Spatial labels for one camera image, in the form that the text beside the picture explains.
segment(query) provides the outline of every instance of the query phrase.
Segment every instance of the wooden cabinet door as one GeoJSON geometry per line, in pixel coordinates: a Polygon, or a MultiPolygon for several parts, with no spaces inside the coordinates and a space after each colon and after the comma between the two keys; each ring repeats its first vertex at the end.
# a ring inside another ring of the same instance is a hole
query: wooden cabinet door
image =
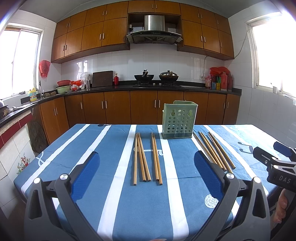
{"type": "Polygon", "coordinates": [[[155,12],[181,15],[180,4],[178,2],[155,0],[154,4],[155,12]]]}
{"type": "Polygon", "coordinates": [[[128,2],[128,13],[154,12],[154,0],[133,0],[128,2]]]}
{"type": "Polygon", "coordinates": [[[183,91],[158,91],[157,93],[157,124],[163,123],[164,103],[173,104],[174,100],[183,100],[183,91]]]}
{"type": "Polygon", "coordinates": [[[126,42],[127,18],[104,21],[102,46],[124,44],[126,42]]]}
{"type": "Polygon", "coordinates": [[[217,28],[225,33],[231,34],[228,18],[215,13],[217,28]]]}
{"type": "Polygon", "coordinates": [[[84,26],[102,22],[105,19],[106,6],[102,5],[87,10],[84,26]]]}
{"type": "Polygon", "coordinates": [[[218,32],[221,53],[234,58],[232,36],[220,30],[218,30],[218,32]]]}
{"type": "Polygon", "coordinates": [[[59,135],[61,136],[69,130],[64,97],[54,99],[54,106],[56,109],[57,124],[59,126],[59,135]]]}
{"type": "Polygon", "coordinates": [[[157,91],[131,91],[131,123],[157,123],[157,91]]]}
{"type": "Polygon", "coordinates": [[[182,20],[200,23],[198,7],[180,3],[182,20]]]}
{"type": "Polygon", "coordinates": [[[209,96],[209,93],[206,93],[206,92],[184,91],[185,101],[192,101],[198,104],[196,118],[195,118],[195,125],[205,124],[208,96],[209,96]]]}
{"type": "Polygon", "coordinates": [[[67,36],[67,34],[64,34],[64,35],[57,37],[53,40],[53,42],[52,42],[52,61],[64,57],[66,36],[67,36]]]}
{"type": "Polygon", "coordinates": [[[104,93],[83,94],[85,122],[87,124],[106,124],[104,93]]]}
{"type": "Polygon", "coordinates": [[[56,30],[54,32],[54,39],[68,32],[69,22],[70,22],[70,17],[57,23],[56,30]]]}
{"type": "Polygon", "coordinates": [[[210,26],[212,28],[217,28],[215,14],[203,8],[198,8],[200,13],[200,21],[202,24],[210,26]]]}
{"type": "Polygon", "coordinates": [[[131,123],[129,91],[104,92],[107,124],[131,123]]]}
{"type": "Polygon", "coordinates": [[[209,93],[207,102],[206,125],[222,125],[226,104],[225,94],[209,93]]]}
{"type": "Polygon", "coordinates": [[[202,24],[202,35],[204,40],[204,49],[220,53],[218,30],[202,24]]]}
{"type": "Polygon", "coordinates": [[[87,11],[85,10],[83,12],[79,12],[79,13],[71,16],[69,26],[68,26],[68,32],[84,26],[86,12],[87,11]]]}
{"type": "Polygon", "coordinates": [[[67,33],[65,56],[81,51],[83,27],[67,33]]]}
{"type": "Polygon", "coordinates": [[[54,100],[40,104],[45,133],[49,144],[52,144],[59,136],[59,126],[56,119],[54,100]]]}
{"type": "Polygon", "coordinates": [[[82,95],[65,96],[65,103],[69,127],[75,124],[85,124],[82,95]]]}
{"type": "Polygon", "coordinates": [[[183,26],[183,43],[187,46],[203,48],[202,26],[200,23],[194,23],[182,20],[183,26]]]}
{"type": "Polygon", "coordinates": [[[81,51],[102,46],[104,22],[84,26],[81,51]]]}
{"type": "Polygon", "coordinates": [[[234,125],[239,111],[239,95],[227,94],[223,125],[234,125]]]}
{"type": "Polygon", "coordinates": [[[107,4],[105,21],[115,18],[126,18],[128,16],[128,1],[107,4]]]}

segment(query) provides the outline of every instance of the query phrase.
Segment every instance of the range hood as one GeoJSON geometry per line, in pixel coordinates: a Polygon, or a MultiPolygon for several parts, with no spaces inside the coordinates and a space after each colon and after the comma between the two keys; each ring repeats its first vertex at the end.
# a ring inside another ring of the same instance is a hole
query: range hood
{"type": "Polygon", "coordinates": [[[165,31],[165,17],[162,15],[145,15],[144,30],[127,35],[128,41],[135,44],[177,44],[182,35],[165,31]]]}

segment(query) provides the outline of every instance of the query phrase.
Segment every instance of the black countertop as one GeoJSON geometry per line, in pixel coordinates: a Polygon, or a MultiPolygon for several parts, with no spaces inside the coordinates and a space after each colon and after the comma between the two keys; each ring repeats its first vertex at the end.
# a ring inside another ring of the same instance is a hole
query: black countertop
{"type": "Polygon", "coordinates": [[[96,92],[109,92],[109,91],[132,91],[132,90],[164,90],[164,91],[197,91],[197,92],[208,92],[208,93],[219,93],[219,94],[233,94],[233,95],[241,95],[242,90],[233,88],[232,91],[214,91],[211,89],[206,89],[204,84],[202,83],[194,83],[194,82],[183,82],[177,81],[179,86],[138,86],[136,81],[129,82],[129,84],[121,84],[118,86],[105,86],[105,87],[96,87],[90,89],[82,89],[78,91],[71,91],[63,94],[57,94],[54,96],[50,96],[47,98],[43,98],[41,100],[37,100],[32,102],[31,106],[28,106],[24,109],[15,111],[10,113],[9,115],[5,116],[0,120],[0,128],[3,127],[5,124],[16,118],[17,116],[21,115],[22,113],[32,109],[33,107],[37,106],[38,104],[44,103],[46,101],[50,101],[62,96],[68,95],[75,95],[75,94],[85,94],[85,93],[96,93],[96,92]]]}

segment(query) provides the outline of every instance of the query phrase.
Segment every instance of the ceiling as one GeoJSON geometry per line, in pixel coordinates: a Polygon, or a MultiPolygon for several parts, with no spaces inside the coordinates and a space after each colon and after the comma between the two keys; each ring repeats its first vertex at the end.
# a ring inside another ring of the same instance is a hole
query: ceiling
{"type": "MultiPolygon", "coordinates": [[[[93,8],[99,5],[120,0],[27,0],[21,10],[35,13],[54,22],[69,17],[75,13],[93,8]]],[[[175,0],[202,7],[210,11],[230,17],[233,14],[250,7],[263,0],[175,0]]]]}

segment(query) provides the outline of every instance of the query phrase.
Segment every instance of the chopstick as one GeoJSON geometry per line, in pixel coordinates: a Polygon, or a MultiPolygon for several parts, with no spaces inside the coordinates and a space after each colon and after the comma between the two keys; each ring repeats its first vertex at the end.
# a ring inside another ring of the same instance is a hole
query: chopstick
{"type": "Polygon", "coordinates": [[[226,166],[226,169],[228,170],[228,172],[233,173],[231,167],[229,166],[228,162],[226,161],[225,157],[223,156],[222,152],[220,151],[219,147],[217,146],[216,142],[214,141],[212,133],[209,132],[209,136],[210,136],[211,141],[213,142],[215,148],[217,149],[217,151],[218,151],[218,153],[219,153],[219,155],[220,155],[220,157],[222,159],[222,162],[226,166]]]}
{"type": "Polygon", "coordinates": [[[159,176],[159,185],[163,184],[163,179],[161,177],[161,170],[160,170],[160,164],[159,164],[159,158],[158,158],[158,151],[157,151],[157,145],[156,145],[156,139],[155,135],[153,134],[153,142],[154,142],[154,148],[156,151],[156,163],[157,163],[157,170],[158,170],[158,176],[159,176]]]}
{"type": "Polygon", "coordinates": [[[196,135],[196,133],[193,131],[192,132],[194,135],[194,138],[199,142],[200,146],[204,149],[204,151],[206,152],[206,154],[208,155],[208,157],[211,159],[211,161],[215,164],[217,164],[216,160],[213,158],[212,154],[209,152],[209,150],[205,147],[205,145],[203,144],[203,142],[198,138],[198,136],[196,135]]]}
{"type": "Polygon", "coordinates": [[[215,151],[215,149],[212,146],[212,144],[209,142],[209,140],[205,137],[205,135],[202,132],[198,132],[198,133],[200,134],[200,136],[202,137],[203,141],[205,142],[205,144],[209,148],[209,150],[212,153],[214,159],[216,160],[218,166],[225,171],[226,170],[226,167],[222,163],[222,160],[220,159],[220,157],[218,157],[218,153],[215,151]]]}
{"type": "Polygon", "coordinates": [[[155,150],[153,132],[151,133],[151,140],[152,140],[152,148],[153,148],[153,159],[154,159],[155,177],[156,177],[156,180],[159,181],[158,167],[157,167],[157,160],[156,160],[156,151],[157,150],[155,150]]]}
{"type": "Polygon", "coordinates": [[[214,137],[214,135],[212,133],[209,132],[209,134],[212,136],[212,138],[214,139],[214,141],[216,142],[217,146],[219,147],[219,149],[221,150],[221,152],[224,154],[224,156],[226,157],[226,159],[228,160],[228,162],[230,163],[232,169],[235,169],[235,165],[232,162],[232,160],[230,159],[230,157],[227,155],[226,151],[223,149],[223,147],[220,145],[220,143],[217,141],[217,139],[214,137]]]}
{"type": "Polygon", "coordinates": [[[138,136],[139,136],[139,140],[140,140],[140,147],[141,147],[141,151],[142,151],[142,155],[143,155],[143,161],[144,161],[144,166],[145,166],[145,169],[146,169],[147,179],[150,182],[151,181],[151,176],[150,176],[150,173],[149,173],[149,168],[148,168],[148,164],[147,164],[147,160],[146,160],[146,156],[145,156],[145,152],[144,152],[143,143],[142,143],[140,133],[138,133],[138,136]]]}
{"type": "Polygon", "coordinates": [[[146,176],[145,176],[145,171],[144,171],[144,165],[143,165],[143,158],[142,158],[142,151],[140,147],[140,140],[139,140],[139,135],[137,134],[137,141],[138,141],[138,147],[139,147],[139,157],[140,157],[140,165],[141,165],[141,171],[142,171],[142,178],[143,181],[146,182],[146,176]]]}
{"type": "Polygon", "coordinates": [[[134,157],[134,162],[133,162],[133,185],[136,186],[137,185],[137,134],[136,134],[136,138],[135,138],[135,157],[134,157]]]}

